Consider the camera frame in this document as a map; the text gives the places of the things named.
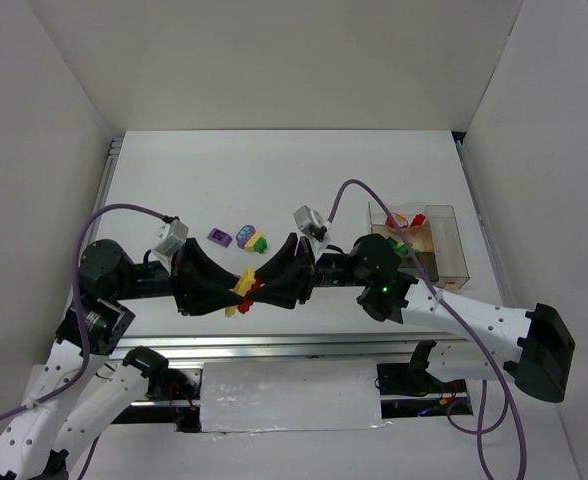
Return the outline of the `small green lego brick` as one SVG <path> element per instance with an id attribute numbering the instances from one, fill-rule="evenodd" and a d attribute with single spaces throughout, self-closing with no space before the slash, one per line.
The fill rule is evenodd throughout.
<path id="1" fill-rule="evenodd" d="M 268 244 L 264 237 L 259 237 L 253 245 L 253 250 L 259 254 L 263 254 L 267 248 Z"/>

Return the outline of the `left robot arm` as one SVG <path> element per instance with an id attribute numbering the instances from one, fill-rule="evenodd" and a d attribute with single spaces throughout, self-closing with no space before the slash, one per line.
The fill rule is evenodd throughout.
<path id="1" fill-rule="evenodd" d="M 129 299 L 174 296 L 180 313 L 200 316 L 240 302 L 237 276 L 211 261 L 189 239 L 134 263 L 113 240 L 82 253 L 73 300 L 49 358 L 29 395 L 0 435 L 0 479 L 66 479 L 85 450 L 135 400 L 194 398 L 194 383 L 166 357 L 131 349 L 87 400 L 80 398 L 134 319 Z"/>

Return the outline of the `long yellow lego plate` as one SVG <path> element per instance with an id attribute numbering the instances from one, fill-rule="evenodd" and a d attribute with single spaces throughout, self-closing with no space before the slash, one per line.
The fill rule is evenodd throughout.
<path id="1" fill-rule="evenodd" d="M 238 282 L 236 283 L 235 287 L 233 288 L 233 292 L 242 297 L 242 302 L 243 302 L 245 294 L 248 292 L 250 287 L 253 285 L 255 278 L 256 278 L 255 270 L 251 267 L 248 267 L 245 270 L 245 272 L 239 277 Z M 239 313 L 237 311 L 237 307 L 239 305 L 226 307 L 224 310 L 225 316 L 227 318 L 230 318 L 230 317 L 234 316 L 236 313 Z"/>

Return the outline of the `small red lego brick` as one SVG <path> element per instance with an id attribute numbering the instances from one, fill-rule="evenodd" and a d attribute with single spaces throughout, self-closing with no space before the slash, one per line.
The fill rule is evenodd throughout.
<path id="1" fill-rule="evenodd" d="M 421 227 L 426 220 L 426 216 L 424 214 L 417 214 L 411 221 L 409 227 L 410 228 L 414 228 L 414 227 Z"/>

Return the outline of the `yellow half round lego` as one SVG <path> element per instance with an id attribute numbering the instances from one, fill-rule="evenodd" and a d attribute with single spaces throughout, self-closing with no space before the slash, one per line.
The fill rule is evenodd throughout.
<path id="1" fill-rule="evenodd" d="M 255 252 L 257 243 L 262 239 L 260 231 L 255 231 L 251 236 L 248 237 L 243 248 L 248 252 Z"/>

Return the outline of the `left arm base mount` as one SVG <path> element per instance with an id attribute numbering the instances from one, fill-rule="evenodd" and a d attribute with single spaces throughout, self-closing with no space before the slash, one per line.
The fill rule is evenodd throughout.
<path id="1" fill-rule="evenodd" d="M 164 393 L 132 402 L 115 425 L 164 425 L 179 433 L 201 431 L 202 369 L 182 369 Z"/>

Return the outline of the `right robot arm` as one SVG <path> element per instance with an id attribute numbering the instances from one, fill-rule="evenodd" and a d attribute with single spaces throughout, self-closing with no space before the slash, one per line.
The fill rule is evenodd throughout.
<path id="1" fill-rule="evenodd" d="M 316 288 L 359 287 L 357 304 L 378 322 L 424 327 L 475 344 L 475 354 L 456 356 L 451 348 L 422 341 L 412 367 L 441 382 L 498 376 L 544 402 L 564 400 L 576 342 L 559 312 L 539 303 L 533 309 L 507 308 L 431 287 L 400 271 L 401 259 L 378 234 L 355 241 L 347 254 L 314 257 L 306 238 L 290 236 L 257 276 L 252 302 L 292 309 Z"/>

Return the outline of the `purple round flower lego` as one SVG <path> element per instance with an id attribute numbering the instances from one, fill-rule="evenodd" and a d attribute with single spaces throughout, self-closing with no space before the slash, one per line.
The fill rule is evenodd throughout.
<path id="1" fill-rule="evenodd" d="M 236 244 L 244 249 L 247 242 L 254 236 L 256 229 L 253 225 L 244 225 L 236 234 Z"/>

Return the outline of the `red curved lego brick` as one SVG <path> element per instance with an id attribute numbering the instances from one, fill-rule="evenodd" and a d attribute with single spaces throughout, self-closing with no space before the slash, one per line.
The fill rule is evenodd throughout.
<path id="1" fill-rule="evenodd" d="M 259 277 L 255 278 L 255 281 L 253 283 L 253 285 L 250 287 L 250 289 L 248 290 L 248 292 L 245 294 L 243 302 L 237 307 L 237 311 L 244 315 L 246 314 L 250 308 L 253 305 L 253 301 L 249 298 L 249 296 L 255 292 L 256 290 L 258 290 L 262 285 L 262 281 Z"/>

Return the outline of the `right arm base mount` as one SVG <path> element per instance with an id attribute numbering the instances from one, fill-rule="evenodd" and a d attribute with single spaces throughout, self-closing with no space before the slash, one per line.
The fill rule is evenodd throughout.
<path id="1" fill-rule="evenodd" d="M 472 414 L 464 380 L 443 382 L 427 372 L 428 356 L 437 345 L 421 341 L 409 361 L 377 365 L 374 386 L 383 419 Z"/>

